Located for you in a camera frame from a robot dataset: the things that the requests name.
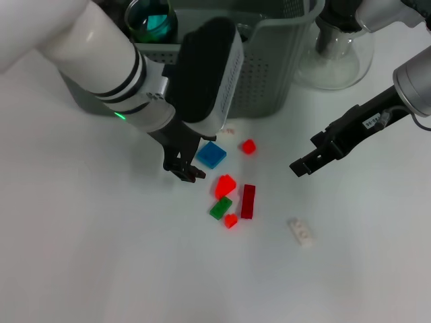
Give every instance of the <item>gray mesh basket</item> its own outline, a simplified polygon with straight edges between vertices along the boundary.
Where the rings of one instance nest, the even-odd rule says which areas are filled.
[[[178,17],[178,41],[213,17],[230,17],[247,39],[245,60],[229,117],[273,114],[284,104],[311,23],[325,0],[170,0]],[[151,60],[173,64],[174,44],[137,44]],[[75,101],[91,113],[106,108],[65,77]]]

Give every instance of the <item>teal liquid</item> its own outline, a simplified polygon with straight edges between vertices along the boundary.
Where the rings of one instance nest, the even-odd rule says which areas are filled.
[[[169,5],[157,4],[137,8],[129,25],[136,42],[166,44],[174,40],[178,22]]]

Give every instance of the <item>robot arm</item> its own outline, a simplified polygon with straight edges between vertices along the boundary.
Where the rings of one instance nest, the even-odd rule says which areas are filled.
[[[88,0],[0,0],[0,16],[0,71],[37,48],[158,141],[165,170],[187,182],[205,178],[191,161],[200,140],[215,140],[223,127],[244,60],[233,22],[216,18],[186,35],[176,64],[165,65],[143,56]]]
[[[420,22],[431,24],[429,0],[363,0],[356,12],[357,22],[368,32],[380,30],[393,22],[415,27]],[[333,160],[344,158],[356,145],[411,115],[424,130],[416,115],[431,115],[431,46],[406,62],[393,74],[394,86],[363,106],[354,106],[325,132],[311,141],[316,149],[295,161],[290,168],[301,177],[311,175]]]

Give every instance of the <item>green indicator light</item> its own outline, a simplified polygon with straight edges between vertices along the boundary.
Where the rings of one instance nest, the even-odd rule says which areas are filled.
[[[116,112],[114,112],[118,117],[120,117],[120,118],[122,118],[123,120],[126,120],[126,117],[125,116],[123,116],[122,114],[119,114],[119,113],[116,113]]]

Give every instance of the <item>dark red lego brick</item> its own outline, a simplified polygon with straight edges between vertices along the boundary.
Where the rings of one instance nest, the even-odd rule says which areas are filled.
[[[242,196],[241,218],[252,219],[255,204],[256,186],[244,185],[244,194]]]
[[[242,151],[247,155],[251,155],[256,151],[256,144],[253,140],[249,139],[245,143],[242,144]]]

